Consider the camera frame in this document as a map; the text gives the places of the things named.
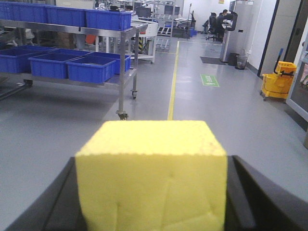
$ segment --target floor mat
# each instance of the floor mat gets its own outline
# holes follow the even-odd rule
[[[200,58],[204,64],[226,65],[225,63],[221,62],[218,58],[208,58],[208,57],[200,57]]]

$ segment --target cart wheel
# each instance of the cart wheel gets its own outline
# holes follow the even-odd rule
[[[137,91],[131,90],[131,95],[132,95],[133,99],[135,100],[137,98]]]
[[[123,113],[123,114],[118,114],[120,117],[120,120],[127,120],[128,118],[128,114],[127,113]]]
[[[32,81],[32,80],[28,80],[28,79],[24,79],[24,83],[25,83],[28,87],[31,87],[32,84],[33,84],[33,81]]]

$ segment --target shelving unit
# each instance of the shelving unit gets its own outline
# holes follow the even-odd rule
[[[305,77],[308,76],[308,35],[297,65],[293,84],[288,94],[286,103],[295,110],[301,117],[308,121],[308,83]],[[304,141],[308,149],[308,132]]]
[[[11,74],[11,73],[0,73],[1,77],[22,77],[24,80],[24,85],[15,89],[5,95],[0,96],[0,99],[7,97],[8,95],[14,94],[22,89],[28,88],[32,85],[33,81],[44,81],[52,83],[61,83],[77,86],[87,86],[95,88],[106,88],[114,89],[119,91],[119,104],[118,110],[116,113],[119,115],[121,120],[125,120],[128,117],[128,114],[124,111],[124,87],[127,85],[128,80],[133,78],[133,87],[132,87],[132,97],[135,99],[137,97],[137,65],[138,65],[138,44],[135,45],[135,65],[134,68],[131,68],[125,73],[125,42],[131,37],[136,37],[138,40],[139,33],[144,32],[147,28],[147,24],[139,24],[138,26],[133,26],[130,29],[125,31],[114,31],[114,30],[103,30],[103,29],[94,29],[78,26],[63,26],[63,25],[54,25],[54,24],[43,24],[43,23],[30,23],[22,21],[11,21],[11,20],[0,20],[0,26],[16,27],[16,28],[29,28],[33,30],[42,30],[42,31],[56,31],[56,32],[66,32],[73,34],[83,34],[83,35],[96,35],[96,36],[105,36],[120,38],[120,75],[113,76],[107,82],[102,84],[94,83],[85,83],[72,81],[69,79],[56,79],[56,78],[46,78],[46,77],[36,77],[27,73],[20,74]]]
[[[172,37],[172,30],[174,26],[174,15],[175,15],[175,2],[174,1],[151,1],[151,0],[136,0],[136,2],[142,2],[142,3],[147,3],[147,4],[152,4],[154,5],[153,7],[153,13],[151,17],[139,17],[142,20],[149,20],[149,21],[156,21],[158,22],[158,33],[157,35],[161,36],[170,36]],[[161,14],[156,11],[158,6],[172,6],[173,7],[173,12],[172,14]]]

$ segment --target green floor sign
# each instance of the green floor sign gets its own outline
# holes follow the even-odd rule
[[[219,88],[219,84],[215,76],[206,75],[206,74],[201,74],[200,76],[201,76],[202,83],[204,86],[212,86],[212,87]]]

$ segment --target white machine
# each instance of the white machine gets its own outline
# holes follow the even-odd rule
[[[56,5],[77,9],[94,9],[94,0],[56,0]]]
[[[137,25],[140,23],[147,23],[148,28],[145,33],[140,33],[139,38],[143,39],[147,43],[148,51],[147,54],[139,54],[138,59],[151,60],[151,63],[155,62],[155,49],[156,49],[156,36],[158,32],[158,23],[144,20],[132,20],[131,25]]]
[[[227,62],[230,53],[242,54],[247,44],[247,37],[252,22],[253,1],[231,1],[229,11],[236,20],[232,26],[226,26],[223,38],[220,60]]]

